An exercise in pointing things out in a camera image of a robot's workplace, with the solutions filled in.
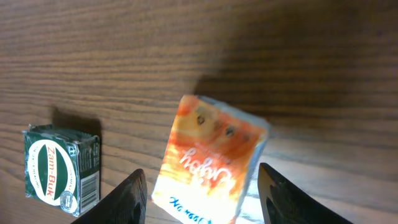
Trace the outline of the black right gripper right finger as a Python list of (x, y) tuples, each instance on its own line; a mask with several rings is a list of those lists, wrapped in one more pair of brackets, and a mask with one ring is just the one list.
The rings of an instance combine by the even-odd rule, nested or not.
[(257, 187), (266, 224), (351, 224), (265, 162), (259, 164)]

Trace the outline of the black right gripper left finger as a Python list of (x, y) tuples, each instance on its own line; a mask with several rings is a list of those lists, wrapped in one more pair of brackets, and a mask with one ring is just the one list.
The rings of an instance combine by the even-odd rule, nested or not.
[(72, 224), (145, 224), (146, 205), (146, 176), (142, 169), (136, 169)]

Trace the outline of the dark green round-logo box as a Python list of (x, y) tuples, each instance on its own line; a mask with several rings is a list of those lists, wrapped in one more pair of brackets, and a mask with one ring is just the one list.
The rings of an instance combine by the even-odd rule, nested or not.
[(74, 217), (100, 200), (100, 137), (53, 124), (23, 130), (25, 196)]

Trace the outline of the orange tissue pack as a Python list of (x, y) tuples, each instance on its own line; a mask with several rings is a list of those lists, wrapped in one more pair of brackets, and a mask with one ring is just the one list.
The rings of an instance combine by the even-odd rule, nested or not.
[(183, 96), (152, 201), (182, 223), (235, 223), (269, 130), (227, 103)]

